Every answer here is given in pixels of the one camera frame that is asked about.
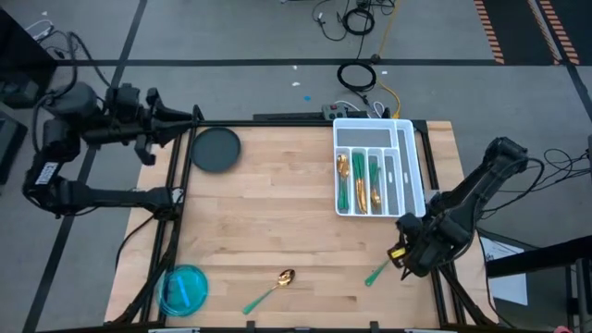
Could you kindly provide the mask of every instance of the black plate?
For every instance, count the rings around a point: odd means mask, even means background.
[[[241,139],[230,129],[211,128],[198,134],[191,147],[191,161],[203,171],[224,172],[241,154]]]

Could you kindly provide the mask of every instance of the utensil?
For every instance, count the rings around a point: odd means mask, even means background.
[[[364,284],[366,285],[366,287],[372,286],[374,281],[376,281],[376,278],[378,278],[378,276],[380,275],[380,273],[382,273],[382,270],[385,269],[388,263],[390,263],[390,259],[387,259],[384,263],[382,263],[369,277],[366,278],[366,280],[364,280]]]
[[[293,269],[286,269],[285,271],[281,272],[281,274],[279,274],[279,277],[277,277],[276,285],[272,289],[268,290],[261,297],[254,300],[251,304],[245,306],[244,309],[242,309],[242,313],[244,315],[248,315],[255,308],[255,306],[257,306],[265,297],[267,297],[271,293],[271,291],[277,289],[278,287],[288,286],[294,280],[294,277],[296,277],[296,272]]]
[[[340,210],[350,209],[348,199],[348,183],[347,179],[350,176],[350,164],[348,157],[345,154],[340,154],[337,157],[337,170],[339,172],[339,199],[338,208]]]
[[[370,204],[372,204],[373,211],[380,211],[380,194],[378,194],[378,163],[370,163]]]
[[[355,178],[356,197],[358,199],[358,207],[362,214],[368,214],[366,206],[366,190],[365,190],[365,173],[364,173],[364,155],[355,153],[351,155],[353,162],[353,176]]]

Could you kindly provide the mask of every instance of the yellow cable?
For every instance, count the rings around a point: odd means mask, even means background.
[[[380,48],[378,49],[378,56],[380,56],[380,57],[382,57],[382,51],[384,50],[385,44],[387,43],[387,38],[389,37],[389,32],[390,32],[390,27],[392,27],[392,22],[395,21],[395,17],[397,16],[397,12],[399,11],[399,6],[401,5],[401,0],[396,0],[396,1],[397,1],[397,5],[392,9],[392,13],[390,13],[390,18],[388,20],[387,29],[385,30],[385,33],[382,35],[382,42],[380,43]],[[397,95],[397,93],[394,90],[387,87],[384,83],[382,83],[382,81],[380,79],[376,79],[376,81],[380,85],[380,88],[389,92],[397,101],[397,110],[395,111],[394,114],[392,114],[392,117],[395,119],[398,119],[401,116],[401,99],[399,98],[399,96]]]

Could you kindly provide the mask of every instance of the green handle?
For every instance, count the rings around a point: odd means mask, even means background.
[[[251,304],[247,305],[244,307],[244,309],[242,309],[242,314],[243,315],[248,315],[254,308],[255,306],[259,305],[259,303],[265,298],[267,297],[271,291],[273,291],[275,288],[272,288],[270,290],[268,290],[265,294],[263,294],[263,296],[259,297],[258,299],[254,300]]]
[[[370,277],[368,277],[364,283],[366,285],[366,287],[370,287],[372,286],[372,284],[374,283],[374,281],[376,281],[376,278],[378,278],[378,276],[380,275],[380,273],[382,272],[383,269],[385,269],[385,267],[387,266],[387,264],[390,263],[390,259],[387,259],[384,263],[382,263],[382,265],[380,265],[375,271],[374,273],[372,273],[370,275]]]

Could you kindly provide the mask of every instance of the black stand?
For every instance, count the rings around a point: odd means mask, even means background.
[[[26,134],[27,128],[24,125],[0,111],[0,185],[6,184],[10,168]]]
[[[576,265],[576,297],[567,300],[569,315],[578,315],[581,333],[589,332],[587,327],[592,315],[592,284],[590,283],[590,260],[592,259],[592,236],[569,240],[549,247],[510,255],[486,263],[489,278],[534,272],[545,268],[568,266],[568,295],[572,295],[571,271]]]

